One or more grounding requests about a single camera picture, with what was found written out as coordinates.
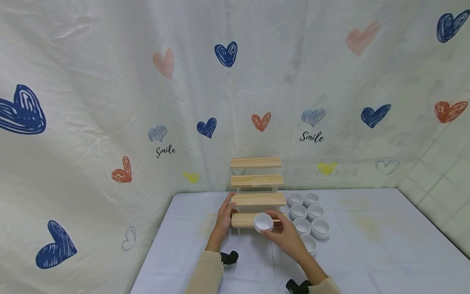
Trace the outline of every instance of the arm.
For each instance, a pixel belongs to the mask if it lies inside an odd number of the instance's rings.
[[[219,288],[224,266],[220,257],[220,247],[230,228],[230,213],[235,203],[229,204],[235,193],[230,193],[217,213],[217,221],[205,251],[199,256],[196,269],[189,280],[185,294],[216,294]]]
[[[302,239],[297,234],[294,224],[287,217],[277,210],[266,211],[273,219],[281,221],[280,227],[272,232],[262,231],[261,233],[275,244],[295,262],[297,262],[309,282],[313,285],[309,287],[311,294],[340,294],[339,288],[331,278],[323,271],[317,261],[309,254]]]

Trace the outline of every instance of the wooden step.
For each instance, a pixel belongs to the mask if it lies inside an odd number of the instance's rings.
[[[280,157],[234,158],[230,168],[277,168],[281,167]]]
[[[232,227],[236,229],[248,229],[254,227],[255,217],[258,213],[249,213],[249,214],[232,214]]]
[[[247,206],[285,206],[286,198],[282,193],[245,193],[232,196],[237,207]]]
[[[284,185],[282,175],[233,175],[234,187],[271,187]]]

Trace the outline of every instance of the black clamp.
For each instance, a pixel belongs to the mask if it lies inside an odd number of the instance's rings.
[[[220,253],[220,256],[222,257],[222,264],[234,264],[238,260],[238,253],[236,251],[230,252],[230,254],[227,253]]]
[[[293,279],[290,279],[286,284],[286,288],[287,290],[289,290],[291,294],[309,294],[310,291],[308,290],[308,286],[311,286],[311,285],[312,284],[310,284],[308,280],[305,280],[299,286]]]

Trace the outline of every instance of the wooden tiered stand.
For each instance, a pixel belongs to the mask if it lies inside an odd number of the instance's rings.
[[[230,168],[278,168],[281,165],[279,157],[237,158],[232,159]],[[236,203],[239,211],[237,214],[232,214],[232,227],[238,229],[238,234],[240,234],[240,229],[253,228],[255,216],[266,208],[286,205],[284,194],[277,191],[279,186],[284,185],[282,175],[234,175],[231,185],[237,190],[237,194],[232,197],[231,201]],[[241,193],[241,188],[249,187],[272,187],[272,192]],[[250,212],[244,213],[243,210],[247,208]]]

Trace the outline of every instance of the white cup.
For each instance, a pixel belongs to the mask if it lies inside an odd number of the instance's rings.
[[[302,204],[294,204],[290,208],[290,218],[295,220],[296,218],[307,218],[307,209]]]
[[[310,205],[317,204],[319,200],[320,197],[317,194],[308,192],[304,196],[304,206],[309,207]]]
[[[310,235],[311,227],[310,223],[307,220],[303,218],[296,218],[294,220],[294,226],[297,230],[297,234],[299,234],[300,236]]]
[[[254,221],[255,230],[261,234],[262,230],[273,230],[274,222],[270,215],[264,212],[257,214]]]
[[[329,224],[322,219],[316,219],[311,225],[312,234],[318,239],[326,239],[329,237]]]
[[[325,210],[316,204],[310,205],[307,209],[308,219],[313,221],[317,218],[323,218],[325,216]]]
[[[305,248],[307,248],[307,251],[310,253],[310,255],[315,256],[317,254],[317,242],[315,239],[308,235],[302,235],[300,238],[302,239]]]
[[[304,198],[302,197],[302,195],[300,195],[299,193],[297,192],[292,192],[291,194],[289,194],[289,196],[287,197],[287,206],[291,207],[292,205],[294,204],[300,204],[302,205],[304,203]]]

